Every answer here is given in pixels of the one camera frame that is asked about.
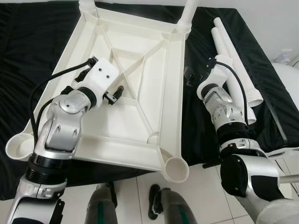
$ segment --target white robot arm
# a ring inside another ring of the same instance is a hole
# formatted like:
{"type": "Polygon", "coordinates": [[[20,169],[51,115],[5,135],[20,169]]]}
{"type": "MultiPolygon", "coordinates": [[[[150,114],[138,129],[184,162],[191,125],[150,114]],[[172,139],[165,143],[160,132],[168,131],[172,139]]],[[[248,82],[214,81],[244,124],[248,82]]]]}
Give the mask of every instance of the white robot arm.
{"type": "Polygon", "coordinates": [[[222,88],[233,72],[230,59],[218,55],[212,62],[211,74],[199,85],[197,95],[211,114],[219,139],[223,188],[257,224],[297,224],[299,202],[284,198],[276,166],[251,138],[242,110],[222,88]]]}
{"type": "Polygon", "coordinates": [[[66,174],[81,136],[81,119],[90,109],[102,105],[103,98],[114,104],[124,88],[112,95],[108,87],[118,70],[106,59],[90,59],[89,68],[55,97],[47,111],[47,121],[36,141],[21,178],[7,224],[59,224],[64,202],[59,198],[67,184],[66,174]]]}

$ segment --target floor tile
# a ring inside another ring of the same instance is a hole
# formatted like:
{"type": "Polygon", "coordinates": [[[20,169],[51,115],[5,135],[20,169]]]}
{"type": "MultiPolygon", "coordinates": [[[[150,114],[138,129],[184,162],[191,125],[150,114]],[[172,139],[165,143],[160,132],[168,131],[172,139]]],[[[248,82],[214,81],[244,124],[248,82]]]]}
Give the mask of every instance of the floor tile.
{"type": "Polygon", "coordinates": [[[96,186],[96,184],[92,184],[65,189],[64,195],[61,197],[65,202],[61,224],[84,223],[87,204],[96,186]]]}
{"type": "Polygon", "coordinates": [[[239,218],[234,218],[235,224],[254,224],[250,216],[243,216],[239,218]]]}
{"type": "Polygon", "coordinates": [[[136,177],[114,182],[118,224],[141,224],[136,177]]]}
{"type": "MultiPolygon", "coordinates": [[[[278,163],[278,166],[282,169],[283,172],[279,172],[280,176],[283,175],[291,175],[289,168],[286,165],[285,160],[282,159],[277,159],[276,162],[278,163]]],[[[280,191],[283,193],[283,195],[286,198],[291,198],[293,200],[297,200],[299,201],[299,185],[298,183],[285,183],[285,184],[281,184],[279,186],[280,191]]]]}
{"type": "MultiPolygon", "coordinates": [[[[220,179],[220,165],[217,166],[216,168],[220,179]]],[[[233,218],[248,215],[247,211],[243,208],[243,206],[239,203],[239,201],[235,198],[235,196],[229,195],[225,190],[223,191],[227,198],[228,205],[233,218]]]]}
{"type": "Polygon", "coordinates": [[[0,201],[0,223],[5,223],[13,199],[0,201]]]}
{"type": "Polygon", "coordinates": [[[234,221],[232,219],[218,222],[218,223],[213,223],[213,224],[234,224],[234,221]]]}
{"type": "Polygon", "coordinates": [[[148,196],[152,184],[170,187],[189,204],[198,223],[210,224],[232,218],[216,168],[203,169],[202,165],[190,167],[189,178],[181,184],[168,183],[160,173],[137,177],[143,224],[163,224],[163,216],[151,221],[148,218],[148,196]]]}
{"type": "MultiPolygon", "coordinates": [[[[291,175],[299,174],[299,155],[285,157],[284,161],[291,175]]],[[[297,191],[299,191],[299,183],[295,183],[295,186],[297,191]]]]}

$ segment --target white rod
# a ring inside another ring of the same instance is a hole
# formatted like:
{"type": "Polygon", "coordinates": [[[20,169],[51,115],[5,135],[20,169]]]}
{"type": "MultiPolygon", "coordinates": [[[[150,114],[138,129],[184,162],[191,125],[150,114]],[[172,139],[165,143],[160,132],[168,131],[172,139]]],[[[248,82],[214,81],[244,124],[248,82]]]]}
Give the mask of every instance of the white rod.
{"type": "MultiPolygon", "coordinates": [[[[219,30],[217,27],[214,27],[211,30],[213,39],[214,39],[214,43],[216,46],[216,50],[218,55],[225,55],[225,56],[229,56],[228,55],[228,51],[223,43],[223,40],[221,38],[221,35],[219,33],[219,30]]],[[[242,91],[241,88],[238,84],[238,81],[236,80],[236,78],[234,77],[233,74],[231,74],[227,81],[226,81],[227,85],[228,85],[228,91],[229,94],[231,96],[231,98],[233,99],[233,102],[236,104],[236,106],[238,106],[244,113],[244,99],[242,96],[242,91]]],[[[247,104],[247,117],[248,117],[248,124],[253,124],[256,122],[256,116],[253,112],[253,109],[251,109],[248,104],[247,104]]]]}
{"type": "Polygon", "coordinates": [[[187,0],[182,16],[177,23],[177,30],[181,33],[190,33],[192,19],[195,14],[199,0],[187,0]]]}
{"type": "Polygon", "coordinates": [[[299,183],[299,174],[279,177],[280,183],[299,183]]]}
{"type": "Polygon", "coordinates": [[[94,0],[79,0],[79,9],[81,12],[89,13],[97,17],[94,0]]]}
{"type": "Polygon", "coordinates": [[[257,90],[254,87],[254,85],[252,84],[252,81],[251,81],[250,77],[248,76],[247,71],[244,68],[244,65],[242,64],[242,61],[240,60],[239,55],[238,55],[232,41],[230,40],[228,33],[227,33],[221,19],[219,17],[214,19],[214,24],[220,32],[220,35],[224,42],[224,45],[228,51],[229,57],[234,60],[233,65],[234,65],[235,71],[244,87],[248,105],[250,107],[260,105],[263,102],[263,97],[262,97],[261,93],[259,92],[259,90],[257,90]]]}

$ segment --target black cable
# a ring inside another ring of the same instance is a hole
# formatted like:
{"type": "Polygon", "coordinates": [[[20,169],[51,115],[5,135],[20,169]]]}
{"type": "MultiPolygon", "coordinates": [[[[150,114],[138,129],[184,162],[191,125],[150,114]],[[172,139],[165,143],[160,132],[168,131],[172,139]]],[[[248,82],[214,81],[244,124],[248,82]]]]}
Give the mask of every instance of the black cable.
{"type": "Polygon", "coordinates": [[[77,65],[77,66],[74,66],[74,67],[71,67],[69,69],[66,69],[66,70],[63,70],[57,74],[54,74],[52,75],[50,78],[47,78],[45,80],[43,80],[39,85],[37,85],[33,91],[31,92],[30,94],[30,97],[29,97],[29,109],[28,109],[28,112],[29,112],[29,117],[30,117],[30,122],[31,122],[31,126],[32,126],[32,132],[33,132],[33,137],[34,137],[34,145],[36,145],[37,143],[37,139],[38,139],[38,134],[37,134],[37,129],[38,127],[36,127],[36,121],[35,121],[35,118],[34,118],[34,114],[33,114],[33,97],[34,95],[36,94],[36,91],[45,83],[47,83],[48,81],[54,79],[54,78],[57,78],[59,76],[62,76],[64,75],[65,73],[68,73],[68,72],[71,72],[71,71],[74,71],[74,70],[77,70],[77,69],[80,69],[90,63],[92,63],[93,60],[92,59],[88,59],[86,62],[80,64],[80,65],[77,65]]]}
{"type": "Polygon", "coordinates": [[[295,64],[293,64],[293,66],[292,67],[294,67],[297,63],[299,62],[299,60],[298,61],[296,61],[296,63],[295,64]]]}
{"type": "Polygon", "coordinates": [[[38,127],[39,127],[39,123],[41,121],[41,117],[43,114],[44,109],[53,101],[54,98],[50,99],[49,101],[47,101],[40,109],[40,111],[38,112],[37,118],[36,118],[36,128],[37,128],[37,132],[38,132],[38,127]]]}
{"type": "Polygon", "coordinates": [[[229,69],[229,70],[231,71],[231,73],[234,75],[234,77],[236,78],[236,80],[237,80],[237,82],[238,82],[238,84],[239,84],[239,86],[240,86],[240,88],[241,88],[242,95],[243,95],[243,100],[244,100],[244,118],[245,118],[245,123],[246,123],[247,126],[248,126],[247,99],[246,99],[246,95],[245,95],[245,90],[244,90],[244,88],[243,88],[243,85],[242,85],[242,83],[241,83],[241,81],[240,81],[240,79],[239,79],[237,73],[236,73],[230,66],[228,66],[228,65],[225,64],[225,63],[218,62],[218,61],[216,61],[215,63],[216,63],[216,64],[219,64],[219,65],[222,65],[222,66],[226,67],[227,69],[229,69]]]}

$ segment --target black tablecloth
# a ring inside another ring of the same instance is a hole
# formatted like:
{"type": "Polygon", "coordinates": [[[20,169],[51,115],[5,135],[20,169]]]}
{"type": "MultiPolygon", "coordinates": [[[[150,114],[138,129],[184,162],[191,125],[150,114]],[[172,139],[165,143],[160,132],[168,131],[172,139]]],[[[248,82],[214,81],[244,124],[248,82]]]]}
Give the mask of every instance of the black tablecloth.
{"type": "MultiPolygon", "coordinates": [[[[99,3],[98,7],[170,23],[176,23],[183,11],[182,7],[107,3],[99,3]]],[[[29,94],[35,85],[52,74],[79,16],[77,2],[0,4],[1,200],[14,197],[18,180],[27,166],[25,162],[8,158],[5,144],[25,127],[29,119],[29,94]]],[[[254,108],[257,122],[250,126],[261,148],[271,152],[283,146],[299,146],[298,110],[242,17],[235,9],[199,7],[185,48],[185,65],[195,75],[188,80],[191,85],[186,85],[184,80],[183,158],[193,165],[218,156],[210,115],[196,96],[198,84],[210,72],[207,61],[217,54],[211,35],[215,17],[221,17],[250,78],[265,99],[254,108]]],[[[74,160],[68,186],[120,180],[146,172],[74,160]]]]}

